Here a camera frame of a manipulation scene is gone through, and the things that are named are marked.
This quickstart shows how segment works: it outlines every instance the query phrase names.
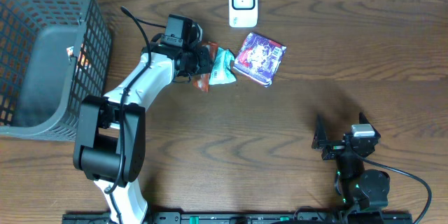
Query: white plug-in device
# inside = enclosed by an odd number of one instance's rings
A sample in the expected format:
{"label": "white plug-in device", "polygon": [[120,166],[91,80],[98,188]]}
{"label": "white plug-in device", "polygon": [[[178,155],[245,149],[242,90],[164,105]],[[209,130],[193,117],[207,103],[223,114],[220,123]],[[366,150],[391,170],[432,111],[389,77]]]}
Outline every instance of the white plug-in device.
{"label": "white plug-in device", "polygon": [[258,0],[229,0],[229,25],[254,27],[258,20]]}

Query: wood grain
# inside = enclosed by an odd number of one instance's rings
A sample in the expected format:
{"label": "wood grain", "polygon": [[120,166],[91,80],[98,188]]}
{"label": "wood grain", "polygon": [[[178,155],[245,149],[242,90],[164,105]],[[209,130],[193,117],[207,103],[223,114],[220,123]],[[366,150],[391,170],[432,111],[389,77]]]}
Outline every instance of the wood grain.
{"label": "wood grain", "polygon": [[[120,6],[160,24],[170,13],[193,18],[206,39],[234,53],[253,31],[288,46],[269,88],[238,75],[208,94],[182,84],[161,91],[146,116],[140,178],[151,204],[184,211],[341,204],[335,163],[311,149],[314,121],[324,115],[336,138],[364,111],[382,135],[372,160],[427,180],[434,198],[422,223],[448,219],[448,0],[260,0],[254,29],[228,26],[228,0],[98,2],[114,34],[107,90],[133,70],[144,44]],[[73,147],[1,138],[0,223],[60,223],[69,211],[107,210],[74,169]],[[388,209],[416,218],[424,187],[389,174]]]}

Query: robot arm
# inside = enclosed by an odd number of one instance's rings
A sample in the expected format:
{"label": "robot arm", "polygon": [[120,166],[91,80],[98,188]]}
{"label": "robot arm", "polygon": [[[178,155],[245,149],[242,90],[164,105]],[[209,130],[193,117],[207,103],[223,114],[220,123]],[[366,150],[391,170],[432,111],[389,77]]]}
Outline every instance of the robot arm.
{"label": "robot arm", "polygon": [[[152,42],[149,67],[150,57],[143,50],[136,69],[117,88],[103,97],[89,95],[80,105],[73,164],[104,193],[111,209],[110,218],[116,223],[142,223],[148,210],[137,179],[146,148],[145,112],[176,76],[209,73],[213,66],[208,49],[200,46],[202,30],[192,20],[170,15],[165,34],[160,38],[160,44]],[[128,92],[121,118],[124,127],[120,128],[120,103],[125,88]],[[112,127],[124,134],[124,169],[119,177],[120,138],[100,134],[99,127]],[[113,187],[117,177],[118,186],[106,194],[105,190]]]}
{"label": "robot arm", "polygon": [[[152,52],[151,55],[152,62],[150,63],[149,69],[144,71],[140,78],[130,87],[125,105],[132,103],[138,104],[147,111],[162,88],[170,84],[176,76],[174,60],[156,52]],[[123,89],[145,67],[147,62],[148,53],[145,52],[141,55],[140,63],[132,73],[118,87],[106,93],[104,96],[108,97],[110,102],[119,104],[123,95]],[[119,129],[117,123],[112,123],[111,127]]]}

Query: gray basket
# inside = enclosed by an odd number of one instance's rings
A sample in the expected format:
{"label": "gray basket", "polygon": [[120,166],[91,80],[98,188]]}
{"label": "gray basket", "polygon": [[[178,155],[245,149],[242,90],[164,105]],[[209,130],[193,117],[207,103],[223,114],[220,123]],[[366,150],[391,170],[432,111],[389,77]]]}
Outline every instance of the gray basket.
{"label": "gray basket", "polygon": [[0,16],[0,134],[74,140],[80,103],[102,94],[109,65],[97,1],[0,0]]}

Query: black cable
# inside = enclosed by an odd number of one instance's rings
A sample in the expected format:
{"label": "black cable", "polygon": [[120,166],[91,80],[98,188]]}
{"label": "black cable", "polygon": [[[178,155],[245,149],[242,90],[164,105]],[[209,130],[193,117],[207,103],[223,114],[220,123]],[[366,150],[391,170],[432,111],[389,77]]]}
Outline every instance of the black cable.
{"label": "black cable", "polygon": [[113,182],[113,185],[104,190],[104,193],[107,195],[111,195],[113,193],[113,191],[117,188],[118,183],[120,182],[121,176],[123,174],[123,170],[125,168],[125,123],[124,123],[124,121],[125,121],[125,110],[124,110],[125,98],[127,96],[127,93],[129,92],[130,88],[132,87],[132,84],[134,84],[134,82],[142,75],[142,73],[145,70],[147,70],[147,68],[151,64],[151,60],[152,60],[151,59],[151,47],[149,45],[148,37],[146,36],[145,31],[143,30],[143,28],[141,28],[141,25],[139,24],[137,19],[133,16],[133,14],[131,14],[124,6],[121,6],[120,9],[124,14],[126,14],[126,16],[132,18],[132,20],[135,22],[137,27],[140,29],[141,35],[143,35],[143,38],[145,39],[146,50],[148,51],[148,62],[145,64],[145,67],[142,70],[140,70],[140,72],[135,77],[133,77],[133,79],[129,82],[129,84],[127,84],[127,86],[125,88],[123,88],[123,94],[122,94],[121,100],[120,100],[120,118],[119,118],[119,123],[120,123],[120,163],[118,165],[118,174],[117,174],[117,177],[115,178],[115,181]]}
{"label": "black cable", "polygon": [[294,220],[294,221],[297,220],[297,215],[298,215],[303,209],[305,209],[305,208],[311,209],[311,210],[313,210],[314,212],[316,212],[317,216],[321,219],[321,221],[324,221],[324,222],[325,222],[325,219],[322,218],[322,216],[320,215],[320,213],[319,213],[314,207],[312,207],[312,206],[301,206],[301,207],[299,207],[299,209],[297,209],[297,211],[296,211],[296,212],[294,213],[294,215],[293,215],[293,220]]}
{"label": "black cable", "polygon": [[337,193],[338,195],[342,195],[341,190],[339,189],[339,177],[340,177],[340,176],[341,176],[341,172],[340,172],[340,171],[337,171],[337,172],[336,172],[336,176],[335,176],[334,187],[335,187],[336,193]]}
{"label": "black cable", "polygon": [[353,150],[353,148],[351,147],[351,144],[350,144],[350,149],[351,149],[351,151],[353,151],[353,153],[355,153],[356,157],[358,157],[360,160],[362,160],[362,161],[364,161],[364,162],[366,162],[368,164],[371,164],[371,165],[374,165],[374,166],[377,166],[377,167],[380,167],[380,168],[383,168],[383,169],[387,169],[387,170],[392,171],[392,172],[396,172],[396,173],[405,175],[407,177],[410,177],[411,179],[415,179],[416,181],[420,182],[422,185],[425,186],[426,190],[428,191],[428,199],[426,200],[426,204],[425,204],[425,207],[423,208],[423,211],[420,213],[419,217],[413,223],[413,224],[418,224],[421,221],[421,219],[425,216],[426,212],[429,209],[429,206],[431,205],[431,201],[433,200],[433,192],[431,191],[431,188],[429,187],[427,182],[425,182],[423,179],[419,178],[418,176],[410,174],[410,173],[408,173],[406,171],[402,171],[400,169],[396,169],[396,168],[393,168],[393,167],[388,167],[387,165],[379,164],[377,162],[370,161],[370,160],[368,160],[365,157],[361,157],[359,154],[357,154]]}
{"label": "black cable", "polygon": [[112,207],[115,210],[115,212],[117,213],[118,224],[123,224],[123,220],[121,219],[121,213],[118,210],[117,202],[115,201],[113,194],[110,194],[109,197],[111,198]]}
{"label": "black cable", "polygon": [[157,42],[160,38],[162,38],[162,36],[163,33],[156,34],[153,39],[151,39],[151,42]]}
{"label": "black cable", "polygon": [[160,28],[167,28],[166,26],[161,25],[161,24],[153,24],[153,23],[150,23],[150,22],[141,20],[141,19],[139,19],[139,18],[135,18],[135,19],[136,19],[137,21],[139,21],[140,23],[145,24],[145,25],[151,25],[151,26],[154,26],[154,27],[160,27]]}
{"label": "black cable", "polygon": [[193,26],[196,27],[196,39],[190,44],[191,48],[194,48],[197,46],[197,44],[200,41],[200,30],[199,30],[199,25],[196,22],[193,22]]}

